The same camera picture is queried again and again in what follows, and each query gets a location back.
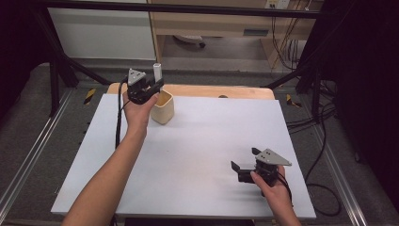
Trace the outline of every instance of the hand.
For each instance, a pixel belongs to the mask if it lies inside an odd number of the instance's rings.
[[[285,177],[285,169],[278,166],[279,173]],[[274,186],[269,186],[256,172],[250,173],[252,180],[261,189],[274,216],[280,225],[300,225],[297,219],[287,188],[281,181],[277,180]]]
[[[155,93],[145,104],[136,105],[129,101],[126,92],[123,93],[123,105],[126,105],[123,110],[127,120],[128,129],[147,128],[150,111],[158,101],[158,96],[159,93]]]

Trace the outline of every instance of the white wall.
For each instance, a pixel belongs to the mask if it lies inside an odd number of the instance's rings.
[[[101,1],[146,3],[146,0]],[[49,8],[49,11],[69,57],[155,60],[148,12],[64,8]]]

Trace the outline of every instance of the white tabletop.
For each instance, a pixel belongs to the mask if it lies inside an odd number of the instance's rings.
[[[105,94],[56,198],[65,215],[84,185],[112,154],[117,95]],[[150,120],[148,134],[117,214],[147,218],[269,218],[254,184],[239,183],[231,161],[253,169],[251,148],[270,148],[293,163],[286,177],[299,218],[315,218],[278,101],[174,97],[166,125]],[[126,131],[122,121],[121,137]]]

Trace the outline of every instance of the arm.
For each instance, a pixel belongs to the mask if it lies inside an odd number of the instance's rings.
[[[124,107],[128,124],[124,139],[79,194],[62,225],[109,223],[147,135],[150,111],[157,98],[158,95],[155,94],[144,105],[129,103]],[[127,101],[124,93],[123,102]]]
[[[283,166],[279,166],[279,173],[285,177]],[[280,225],[301,225],[294,212],[287,188],[280,181],[277,181],[273,187],[270,187],[256,172],[252,171],[250,175],[255,184],[262,190],[276,221]]]

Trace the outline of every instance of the gray floor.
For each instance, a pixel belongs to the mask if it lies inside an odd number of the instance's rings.
[[[258,87],[283,76],[288,71],[270,70],[265,63],[260,43],[254,39],[205,38],[206,47],[180,43],[168,37],[164,52],[163,68],[167,83],[202,84],[226,86]],[[126,69],[95,69],[97,73],[114,81],[119,81]],[[50,213],[56,198],[55,191],[62,186],[68,169],[84,138],[91,117],[106,87],[98,87],[89,105],[83,105],[89,90],[88,80],[80,76],[82,86],[73,91],[58,126],[45,145],[41,156],[24,184],[19,196],[11,207],[7,221],[15,219],[59,222],[61,216]],[[295,94],[295,79],[276,89],[276,98],[287,121],[308,118],[304,107],[286,104],[286,94],[290,93],[295,102],[301,98]],[[0,127],[0,194],[4,194],[8,184],[34,144],[50,112],[49,74],[45,67],[32,72],[21,100],[11,108],[1,121]],[[398,213],[380,187],[367,165],[355,161],[354,153],[339,119],[326,121],[327,140],[337,157],[348,183],[353,189],[359,206],[369,225],[399,225]],[[316,134],[311,128],[292,134],[296,155],[305,175],[320,151]],[[337,192],[326,161],[322,159],[314,169],[311,183],[327,186]],[[310,189],[315,207],[333,212],[337,208],[334,198],[323,190]],[[351,220],[343,206],[336,217],[317,214],[316,220],[306,220],[309,225],[351,225]]]

